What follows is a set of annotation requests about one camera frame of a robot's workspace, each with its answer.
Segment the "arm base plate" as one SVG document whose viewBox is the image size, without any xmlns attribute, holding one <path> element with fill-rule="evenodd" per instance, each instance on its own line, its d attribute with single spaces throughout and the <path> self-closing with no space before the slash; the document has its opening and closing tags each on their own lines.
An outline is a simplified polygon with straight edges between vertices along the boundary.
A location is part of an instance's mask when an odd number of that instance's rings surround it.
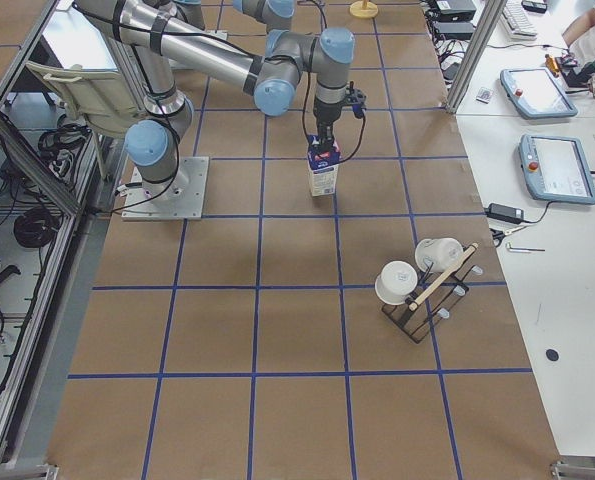
<svg viewBox="0 0 595 480">
<path fill-rule="evenodd" d="M 167 186 L 144 182 L 136 166 L 132 182 L 141 186 L 127 190 L 129 208 L 121 211 L 125 221 L 200 220 L 204 206 L 210 159 L 207 156 L 182 157 L 179 172 L 170 188 L 158 198 Z"/>
</svg>

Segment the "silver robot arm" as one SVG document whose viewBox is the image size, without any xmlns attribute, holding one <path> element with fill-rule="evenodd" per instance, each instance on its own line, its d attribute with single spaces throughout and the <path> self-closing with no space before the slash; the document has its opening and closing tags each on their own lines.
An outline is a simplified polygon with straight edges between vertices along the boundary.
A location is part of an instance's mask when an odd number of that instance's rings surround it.
<svg viewBox="0 0 595 480">
<path fill-rule="evenodd" d="M 173 12 L 184 22 L 200 29 L 205 29 L 205 22 L 200 1 L 174 1 Z M 290 30 L 295 5 L 292 0 L 237 0 L 233 7 L 258 23 L 266 26 L 266 31 Z"/>
<path fill-rule="evenodd" d="M 346 28 L 319 35 L 290 31 L 291 1 L 236 1 L 234 7 L 268 28 L 265 52 L 249 53 L 144 1 L 77 1 L 75 8 L 100 32 L 124 45 L 172 59 L 212 78 L 238 86 L 269 117 L 286 113 L 302 78 L 314 88 L 317 131 L 307 135 L 313 176 L 336 172 L 347 161 L 334 136 L 343 108 L 365 118 L 363 92 L 349 79 L 355 37 Z"/>
</svg>

